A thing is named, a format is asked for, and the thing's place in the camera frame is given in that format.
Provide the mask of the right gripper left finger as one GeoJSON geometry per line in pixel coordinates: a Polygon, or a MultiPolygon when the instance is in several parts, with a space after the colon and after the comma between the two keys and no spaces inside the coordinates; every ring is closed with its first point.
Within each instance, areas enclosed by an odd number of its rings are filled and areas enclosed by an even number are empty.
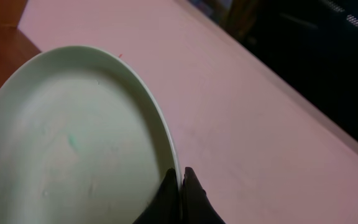
{"type": "Polygon", "coordinates": [[[167,170],[155,197],[134,224],[177,224],[180,222],[180,196],[174,168],[167,170]]]}

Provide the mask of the mint plate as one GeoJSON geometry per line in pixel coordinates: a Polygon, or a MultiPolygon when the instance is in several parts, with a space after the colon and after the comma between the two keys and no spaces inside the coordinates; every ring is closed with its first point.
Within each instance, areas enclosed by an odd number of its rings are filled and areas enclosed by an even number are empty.
{"type": "Polygon", "coordinates": [[[169,169],[163,114],[115,55],[49,50],[0,88],[0,223],[132,223],[169,169]]]}

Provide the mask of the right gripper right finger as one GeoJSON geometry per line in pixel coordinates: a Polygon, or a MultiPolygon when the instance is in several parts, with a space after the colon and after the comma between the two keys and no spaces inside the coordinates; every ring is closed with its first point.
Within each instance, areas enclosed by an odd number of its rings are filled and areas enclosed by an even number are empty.
{"type": "Polygon", "coordinates": [[[182,184],[183,223],[225,224],[208,200],[194,170],[185,167],[182,184]]]}

